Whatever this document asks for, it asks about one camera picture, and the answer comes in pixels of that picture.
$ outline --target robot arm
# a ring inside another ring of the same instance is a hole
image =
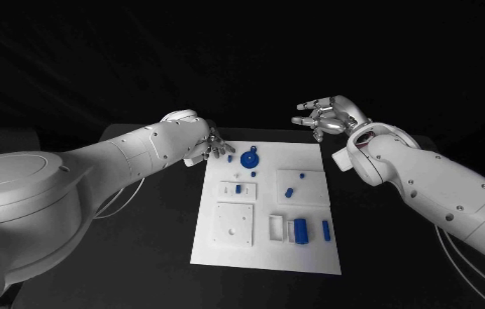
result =
[[[422,150],[397,127],[374,123],[343,96],[298,106],[314,109],[293,123],[322,134],[347,132],[347,147],[334,154],[343,171],[356,169],[373,186],[390,182],[405,203],[449,233],[485,254],[485,177],[444,155]]]
[[[77,248],[107,198],[184,159],[192,166],[234,148],[195,111],[65,153],[0,155],[0,295]]]

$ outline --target table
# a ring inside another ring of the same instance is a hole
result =
[[[103,139],[140,127],[112,125]],[[220,132],[227,140],[315,142],[308,130]],[[25,282],[15,309],[481,308],[433,225],[396,188],[371,187],[354,170],[340,171],[332,154],[345,140],[325,135],[321,143],[343,275],[191,265],[205,163],[181,161],[146,178],[123,211],[93,222],[65,261]],[[116,208],[136,188],[126,188]]]

